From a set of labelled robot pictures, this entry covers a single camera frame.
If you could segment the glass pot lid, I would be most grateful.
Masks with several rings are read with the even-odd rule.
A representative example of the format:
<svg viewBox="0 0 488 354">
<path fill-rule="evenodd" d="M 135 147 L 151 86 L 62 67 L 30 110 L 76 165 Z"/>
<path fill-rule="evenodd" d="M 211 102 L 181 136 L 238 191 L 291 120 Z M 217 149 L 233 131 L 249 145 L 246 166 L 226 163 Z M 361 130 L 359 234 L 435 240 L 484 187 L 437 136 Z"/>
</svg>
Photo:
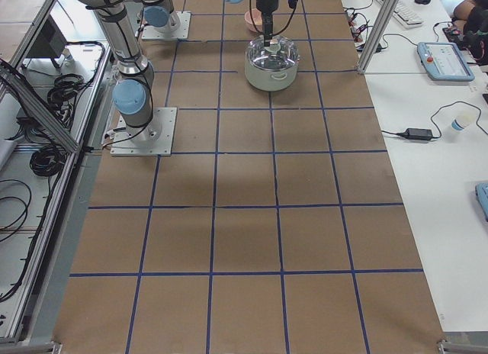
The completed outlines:
<svg viewBox="0 0 488 354">
<path fill-rule="evenodd" d="M 297 45 L 283 36 L 275 36 L 266 47 L 263 36 L 252 40 L 246 48 L 247 61 L 258 69 L 281 71 L 290 69 L 300 61 Z"/>
</svg>

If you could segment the pink bowl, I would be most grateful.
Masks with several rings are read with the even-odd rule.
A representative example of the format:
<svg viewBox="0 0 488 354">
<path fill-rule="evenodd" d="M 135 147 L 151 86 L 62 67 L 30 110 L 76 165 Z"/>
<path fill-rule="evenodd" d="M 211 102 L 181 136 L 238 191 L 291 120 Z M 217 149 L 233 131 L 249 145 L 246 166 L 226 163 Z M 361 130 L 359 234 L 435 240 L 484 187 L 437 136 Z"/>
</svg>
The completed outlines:
<svg viewBox="0 0 488 354">
<path fill-rule="evenodd" d="M 258 33 L 262 31 L 262 15 L 257 8 L 252 8 L 248 10 L 244 14 L 244 20 L 245 20 L 246 27 L 251 32 Z"/>
</svg>

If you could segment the white keyboard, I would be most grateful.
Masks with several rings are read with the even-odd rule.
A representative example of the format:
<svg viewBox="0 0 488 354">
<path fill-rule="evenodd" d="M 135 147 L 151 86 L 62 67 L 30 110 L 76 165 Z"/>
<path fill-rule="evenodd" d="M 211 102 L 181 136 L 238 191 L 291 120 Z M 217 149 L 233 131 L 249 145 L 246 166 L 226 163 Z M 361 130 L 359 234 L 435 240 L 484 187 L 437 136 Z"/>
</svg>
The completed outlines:
<svg viewBox="0 0 488 354">
<path fill-rule="evenodd" d="M 383 4 L 385 0 L 376 0 L 379 4 Z M 393 17 L 404 28 L 410 29 L 420 27 L 424 24 L 424 21 L 417 15 L 408 5 L 399 0 L 393 10 Z"/>
</svg>

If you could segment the blue teach pendant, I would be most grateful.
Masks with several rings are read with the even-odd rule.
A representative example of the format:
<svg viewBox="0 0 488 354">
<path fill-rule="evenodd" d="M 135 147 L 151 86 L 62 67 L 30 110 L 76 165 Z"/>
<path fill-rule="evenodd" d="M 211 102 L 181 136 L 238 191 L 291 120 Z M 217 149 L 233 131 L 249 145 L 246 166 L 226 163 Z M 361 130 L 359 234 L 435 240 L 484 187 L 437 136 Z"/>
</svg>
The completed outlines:
<svg viewBox="0 0 488 354">
<path fill-rule="evenodd" d="M 430 79 L 471 82 L 475 79 L 454 43 L 420 42 L 416 51 Z"/>
</svg>

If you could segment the black power adapter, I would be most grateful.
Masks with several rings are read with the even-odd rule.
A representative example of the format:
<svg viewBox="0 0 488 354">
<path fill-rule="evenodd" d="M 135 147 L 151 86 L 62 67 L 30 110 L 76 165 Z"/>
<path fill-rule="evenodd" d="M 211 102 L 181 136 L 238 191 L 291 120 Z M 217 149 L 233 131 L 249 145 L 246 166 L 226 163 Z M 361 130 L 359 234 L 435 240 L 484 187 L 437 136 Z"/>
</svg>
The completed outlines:
<svg viewBox="0 0 488 354">
<path fill-rule="evenodd" d="M 430 141 L 434 138 L 432 131 L 424 128 L 406 128 L 403 132 L 396 133 L 396 135 L 407 140 Z"/>
</svg>

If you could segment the paper cup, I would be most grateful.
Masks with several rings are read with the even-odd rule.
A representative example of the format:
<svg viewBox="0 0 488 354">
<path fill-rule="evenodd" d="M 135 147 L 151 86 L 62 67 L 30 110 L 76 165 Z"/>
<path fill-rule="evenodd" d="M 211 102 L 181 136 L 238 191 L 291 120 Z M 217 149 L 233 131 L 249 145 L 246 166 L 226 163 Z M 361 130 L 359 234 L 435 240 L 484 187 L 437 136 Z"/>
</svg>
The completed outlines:
<svg viewBox="0 0 488 354">
<path fill-rule="evenodd" d="M 470 112 L 462 112 L 460 113 L 452 122 L 451 127 L 461 132 L 473 124 L 476 120 L 476 116 Z"/>
</svg>

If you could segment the aluminium frame post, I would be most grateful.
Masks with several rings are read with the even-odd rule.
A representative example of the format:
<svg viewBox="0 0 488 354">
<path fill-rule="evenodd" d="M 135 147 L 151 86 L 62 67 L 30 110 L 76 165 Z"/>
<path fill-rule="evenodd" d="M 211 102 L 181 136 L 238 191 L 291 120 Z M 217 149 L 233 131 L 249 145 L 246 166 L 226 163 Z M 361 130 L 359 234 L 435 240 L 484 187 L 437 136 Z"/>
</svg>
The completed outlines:
<svg viewBox="0 0 488 354">
<path fill-rule="evenodd" d="M 365 74 L 373 55 L 376 53 L 380 39 L 392 17 L 393 11 L 399 0 L 384 0 L 375 18 L 371 35 L 364 45 L 364 49 L 359 57 L 357 71 Z"/>
</svg>

